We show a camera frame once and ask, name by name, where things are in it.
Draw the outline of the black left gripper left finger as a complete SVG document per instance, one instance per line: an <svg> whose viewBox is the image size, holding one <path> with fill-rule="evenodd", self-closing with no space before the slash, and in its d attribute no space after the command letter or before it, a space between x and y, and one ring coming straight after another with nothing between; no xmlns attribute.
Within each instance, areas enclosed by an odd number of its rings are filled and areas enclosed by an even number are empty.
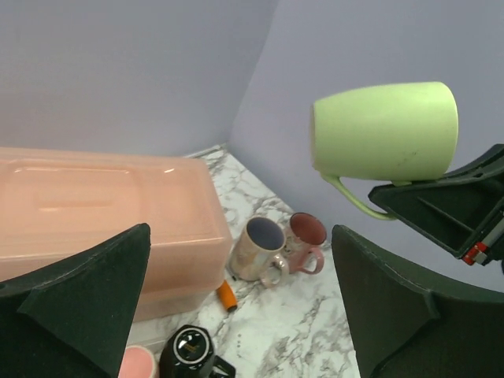
<svg viewBox="0 0 504 378"><path fill-rule="evenodd" d="M1 283L3 377L116 377L150 256L137 224Z"/></svg>

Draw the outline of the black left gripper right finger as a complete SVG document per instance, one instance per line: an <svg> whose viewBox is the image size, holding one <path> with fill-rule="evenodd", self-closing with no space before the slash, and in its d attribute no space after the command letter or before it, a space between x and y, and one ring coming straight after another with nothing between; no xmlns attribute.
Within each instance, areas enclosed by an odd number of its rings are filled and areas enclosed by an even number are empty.
<svg viewBox="0 0 504 378"><path fill-rule="evenodd" d="M503 294L413 263L346 226L332 255L363 377L501 377Z"/></svg>

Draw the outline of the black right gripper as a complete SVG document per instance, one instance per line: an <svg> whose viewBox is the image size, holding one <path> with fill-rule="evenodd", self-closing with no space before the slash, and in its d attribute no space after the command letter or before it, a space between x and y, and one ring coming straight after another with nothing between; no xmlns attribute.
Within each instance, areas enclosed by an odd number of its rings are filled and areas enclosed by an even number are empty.
<svg viewBox="0 0 504 378"><path fill-rule="evenodd" d="M469 266L503 259L503 145L438 180L374 187L369 200Z"/></svg>

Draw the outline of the light green round mug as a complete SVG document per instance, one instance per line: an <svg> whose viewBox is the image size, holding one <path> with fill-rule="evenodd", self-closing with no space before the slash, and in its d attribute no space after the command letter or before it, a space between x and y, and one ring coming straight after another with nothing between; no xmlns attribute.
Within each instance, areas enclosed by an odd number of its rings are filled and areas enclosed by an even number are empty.
<svg viewBox="0 0 504 378"><path fill-rule="evenodd" d="M344 91L310 108L313 168L363 213L395 216L368 207L343 184L344 177L395 186L437 180L458 144L458 108L442 82L391 83Z"/></svg>

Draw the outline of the pink ghost pattern mug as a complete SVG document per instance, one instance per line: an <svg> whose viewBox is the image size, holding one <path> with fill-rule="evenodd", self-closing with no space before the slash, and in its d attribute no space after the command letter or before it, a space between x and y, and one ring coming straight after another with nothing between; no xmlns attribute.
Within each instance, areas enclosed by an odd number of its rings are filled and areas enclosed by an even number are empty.
<svg viewBox="0 0 504 378"><path fill-rule="evenodd" d="M324 267L321 246L327 239L324 225L309 213L294 213L285 228L286 243L282 255L289 272L316 275Z"/></svg>

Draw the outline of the iridescent beige mug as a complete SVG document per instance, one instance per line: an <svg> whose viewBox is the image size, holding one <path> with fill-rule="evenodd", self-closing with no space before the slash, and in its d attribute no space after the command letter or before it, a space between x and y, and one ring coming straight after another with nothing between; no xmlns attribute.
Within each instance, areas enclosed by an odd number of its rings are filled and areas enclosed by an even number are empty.
<svg viewBox="0 0 504 378"><path fill-rule="evenodd" d="M228 271L236 279L260 281L266 288L282 284L289 266L282 255L286 243L283 229L267 217L251 217L232 248Z"/></svg>

